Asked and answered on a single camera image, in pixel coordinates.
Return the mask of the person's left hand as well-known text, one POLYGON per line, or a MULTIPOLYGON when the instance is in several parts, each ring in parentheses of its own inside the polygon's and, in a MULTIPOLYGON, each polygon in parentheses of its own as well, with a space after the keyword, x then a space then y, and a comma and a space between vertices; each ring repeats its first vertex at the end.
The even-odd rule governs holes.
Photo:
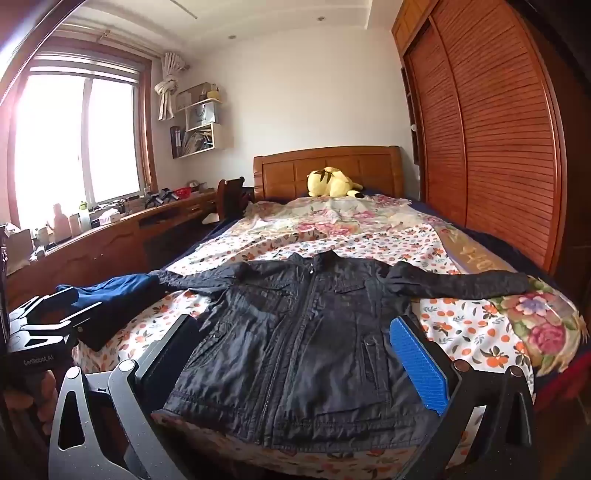
MULTIPOLYGON (((10 419, 18 420, 17 414, 27 412, 35 405, 34 398, 26 392, 16 390, 12 387, 3 391, 3 398, 8 408, 10 419)), ((56 379, 52 371, 46 371, 40 382, 41 402, 36 406, 37 418, 41 423, 43 434, 49 437, 52 430, 53 418, 58 400, 56 379)))

